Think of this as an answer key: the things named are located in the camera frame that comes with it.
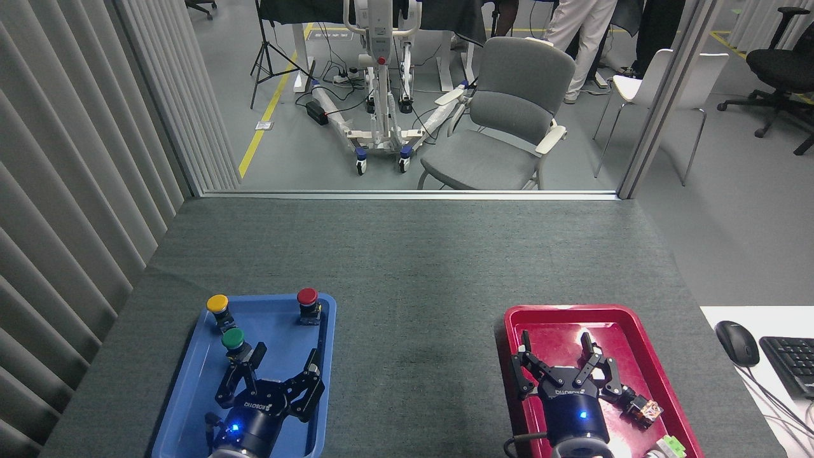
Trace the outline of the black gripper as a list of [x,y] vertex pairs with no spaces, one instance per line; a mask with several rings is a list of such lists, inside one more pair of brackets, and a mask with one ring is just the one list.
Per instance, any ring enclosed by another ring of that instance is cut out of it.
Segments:
[[[216,456],[269,456],[288,415],[308,422],[316,411],[325,389],[317,364],[319,350],[312,349],[303,370],[285,382],[256,379],[266,351],[265,343],[252,350],[242,343],[226,351],[229,367],[216,391],[216,403],[230,411],[215,438]],[[235,395],[241,380],[247,388]]]
[[[588,331],[581,334],[580,340],[582,367],[579,372],[555,372],[535,356],[528,331],[521,332],[521,345],[512,355],[518,397],[535,394],[535,385],[524,370],[539,384],[546,431],[552,446],[573,438],[595,438],[607,444],[610,438],[598,397],[619,400],[623,393],[613,358],[605,356]],[[592,373],[597,368],[602,372],[601,382],[593,379]]]

